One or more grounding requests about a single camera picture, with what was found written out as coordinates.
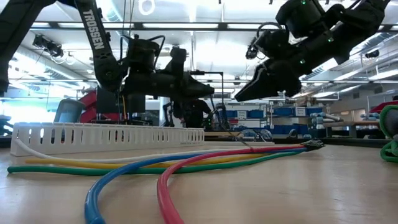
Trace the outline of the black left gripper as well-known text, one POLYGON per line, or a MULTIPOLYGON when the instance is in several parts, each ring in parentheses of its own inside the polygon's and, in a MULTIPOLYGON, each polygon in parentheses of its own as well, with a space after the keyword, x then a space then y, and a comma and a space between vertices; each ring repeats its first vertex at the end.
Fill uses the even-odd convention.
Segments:
POLYGON ((214 92, 213 87, 199 82, 191 75, 186 80, 166 73, 133 73, 124 83, 126 94, 175 97, 186 93, 192 98, 203 98, 214 92))

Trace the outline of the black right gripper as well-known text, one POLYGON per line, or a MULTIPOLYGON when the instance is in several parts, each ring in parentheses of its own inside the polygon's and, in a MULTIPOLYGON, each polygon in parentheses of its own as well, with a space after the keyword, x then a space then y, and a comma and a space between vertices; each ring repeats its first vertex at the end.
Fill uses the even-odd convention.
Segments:
POLYGON ((255 69, 253 78, 235 95, 237 101, 277 96, 278 92, 298 93, 299 77, 333 58, 337 63, 349 59, 350 44, 343 36, 321 34, 293 46, 280 60, 266 60, 255 69))

